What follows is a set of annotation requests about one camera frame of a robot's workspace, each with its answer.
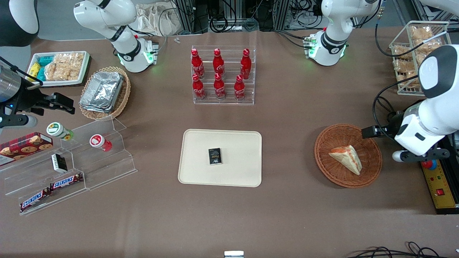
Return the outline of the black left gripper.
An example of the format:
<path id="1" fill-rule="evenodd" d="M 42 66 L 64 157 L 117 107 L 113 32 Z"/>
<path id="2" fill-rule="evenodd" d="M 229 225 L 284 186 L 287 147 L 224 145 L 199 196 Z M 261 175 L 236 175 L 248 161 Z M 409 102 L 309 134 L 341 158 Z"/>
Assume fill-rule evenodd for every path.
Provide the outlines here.
<path id="1" fill-rule="evenodd" d="M 361 136 L 363 139 L 369 138 L 392 138 L 397 135 L 400 127 L 402 126 L 404 111 L 393 111 L 387 116 L 387 125 L 374 125 L 361 129 Z"/>

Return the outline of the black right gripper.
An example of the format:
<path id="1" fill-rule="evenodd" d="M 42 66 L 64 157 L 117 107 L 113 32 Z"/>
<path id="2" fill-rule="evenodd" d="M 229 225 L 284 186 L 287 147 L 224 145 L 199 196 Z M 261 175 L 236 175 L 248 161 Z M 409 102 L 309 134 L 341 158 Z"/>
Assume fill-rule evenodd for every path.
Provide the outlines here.
<path id="1" fill-rule="evenodd" d="M 46 95 L 38 88 L 28 90 L 33 86 L 28 80 L 21 80 L 18 92 L 14 95 L 14 113 L 28 112 L 43 115 L 39 109 L 61 110 L 69 114 L 75 114 L 74 100 L 61 93 Z"/>

